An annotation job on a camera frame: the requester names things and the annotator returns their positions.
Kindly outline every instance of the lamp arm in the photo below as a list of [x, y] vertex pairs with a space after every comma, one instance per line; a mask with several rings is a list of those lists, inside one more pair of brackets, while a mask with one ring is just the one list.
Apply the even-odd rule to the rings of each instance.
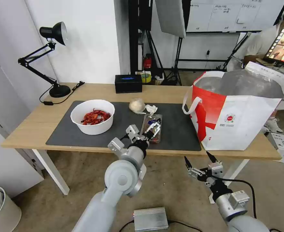
[[[41, 55], [38, 56], [32, 56], [34, 54], [36, 54], [37, 52], [45, 49], [46, 47], [49, 47], [50, 50], [42, 53]], [[22, 65], [23, 67], [27, 68], [28, 70], [32, 71], [33, 73], [35, 73], [36, 75], [38, 75], [39, 77], [41, 77], [42, 79], [46, 80], [47, 82], [49, 82], [52, 85], [59, 85], [57, 84], [56, 80], [52, 80], [50, 77], [44, 75], [43, 73], [39, 72], [38, 70], [34, 69], [33, 67], [31, 67], [29, 64], [37, 59], [39, 59], [40, 57], [50, 53], [51, 51], [54, 51], [55, 49], [55, 43], [54, 42], [49, 42], [46, 45], [44, 45], [42, 48], [39, 48], [38, 50], [30, 53], [29, 55], [22, 57], [20, 59], [18, 59], [18, 62], [20, 65]]]

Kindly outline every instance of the black tissue box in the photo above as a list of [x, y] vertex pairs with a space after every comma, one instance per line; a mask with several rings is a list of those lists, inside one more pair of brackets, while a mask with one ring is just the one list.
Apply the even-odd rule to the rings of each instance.
[[115, 75], [116, 93], [142, 92], [141, 75]]

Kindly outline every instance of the clear plastic container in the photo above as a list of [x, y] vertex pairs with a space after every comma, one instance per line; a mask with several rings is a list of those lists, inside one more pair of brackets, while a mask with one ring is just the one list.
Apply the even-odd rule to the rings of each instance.
[[[158, 119], [161, 120], [161, 126], [162, 126], [162, 115], [161, 114], [153, 114], [152, 116], [150, 116], [150, 114], [144, 115], [142, 128], [141, 128], [141, 134], [143, 134], [149, 128], [149, 126], [152, 123], [156, 122]], [[159, 143], [160, 139], [161, 139], [161, 128], [160, 128], [160, 131], [158, 132], [158, 134], [153, 139], [151, 139], [149, 142]]]

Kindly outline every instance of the silver power supply box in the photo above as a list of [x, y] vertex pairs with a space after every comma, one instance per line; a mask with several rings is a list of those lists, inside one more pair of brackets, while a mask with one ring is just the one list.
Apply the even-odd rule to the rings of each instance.
[[151, 231], [169, 227], [164, 207], [134, 210], [133, 215], [135, 231]]

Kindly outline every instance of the garlic bulb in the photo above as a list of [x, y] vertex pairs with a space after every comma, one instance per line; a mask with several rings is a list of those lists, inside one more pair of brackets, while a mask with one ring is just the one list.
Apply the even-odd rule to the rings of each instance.
[[143, 99], [141, 98], [133, 98], [129, 103], [129, 109], [137, 114], [145, 114], [143, 110], [145, 110], [145, 104]]

